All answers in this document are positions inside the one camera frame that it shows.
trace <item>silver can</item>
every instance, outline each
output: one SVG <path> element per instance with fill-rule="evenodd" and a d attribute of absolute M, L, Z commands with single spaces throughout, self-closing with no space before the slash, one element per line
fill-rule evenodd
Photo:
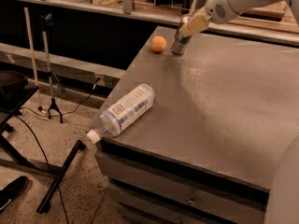
<path fill-rule="evenodd" d="M 191 39 L 191 35 L 190 36 L 187 36 L 187 37 L 184 37 L 182 36 L 180 33 L 179 33 L 179 29 L 186 23 L 189 22 L 190 18 L 192 16 L 191 15 L 184 15 L 181 17 L 180 19 L 180 23 L 178 25 L 178 28 L 177 28 L 177 32 L 176 32 L 176 35 L 175 35 L 175 40 L 171 46 L 171 52 L 174 54 L 174 55 L 177 55 L 177 56 L 181 56 L 184 54 L 184 51 L 187 47 L 187 44 L 189 43 L 190 39 Z"/>

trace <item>shoe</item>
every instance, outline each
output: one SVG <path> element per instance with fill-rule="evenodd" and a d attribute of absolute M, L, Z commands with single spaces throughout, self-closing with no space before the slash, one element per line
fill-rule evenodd
<path fill-rule="evenodd" d="M 29 179 L 23 175 L 0 190 L 0 212 L 17 199 L 28 186 Z"/>

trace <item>plastic bottle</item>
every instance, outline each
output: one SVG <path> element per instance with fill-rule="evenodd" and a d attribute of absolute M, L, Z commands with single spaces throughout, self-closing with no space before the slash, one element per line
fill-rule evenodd
<path fill-rule="evenodd" d="M 114 105 L 104 110 L 96 129 L 91 129 L 87 136 L 97 143 L 102 137 L 117 136 L 142 116 L 152 106 L 156 93 L 147 84 L 138 85 L 124 95 Z"/>

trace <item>concrete floor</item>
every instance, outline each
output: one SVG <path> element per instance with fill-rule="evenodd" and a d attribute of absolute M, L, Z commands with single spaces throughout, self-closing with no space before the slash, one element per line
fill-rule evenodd
<path fill-rule="evenodd" d="M 41 85 L 40 90 L 42 106 L 47 109 L 50 106 L 49 87 Z M 60 98 L 56 98 L 56 104 L 62 113 L 72 111 L 87 95 L 87 93 L 66 90 Z M 60 185 L 70 223 L 131 223 L 117 214 L 115 203 L 107 191 L 107 178 L 101 175 L 94 157 L 96 147 L 85 135 L 86 126 L 102 103 L 103 100 L 92 96 L 75 113 L 65 115 L 63 124 L 58 118 L 39 117 L 28 109 L 21 111 L 21 118 L 36 133 L 49 163 L 63 165 L 71 148 L 79 139 L 87 147 L 76 155 Z M 42 115 L 37 111 L 37 93 L 23 107 L 31 108 Z M 15 128 L 15 131 L 3 133 L 4 137 L 23 156 L 44 161 L 42 152 L 28 128 L 16 118 L 12 118 L 9 124 Z M 0 189 L 20 175 L 27 175 L 30 184 L 22 196 L 0 213 L 0 223 L 66 223 L 58 190 L 51 199 L 49 212 L 44 214 L 36 212 L 52 182 L 50 175 L 20 167 L 0 165 Z"/>

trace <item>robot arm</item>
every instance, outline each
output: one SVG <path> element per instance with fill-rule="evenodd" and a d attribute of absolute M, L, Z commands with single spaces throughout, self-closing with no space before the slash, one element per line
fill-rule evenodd
<path fill-rule="evenodd" d="M 179 30 L 182 36 L 190 36 L 207 29 L 212 21 L 226 23 L 253 7 L 264 7 L 282 0 L 207 0 L 206 4 L 193 14 L 187 24 Z M 299 0 L 285 0 L 297 22 L 299 22 Z"/>

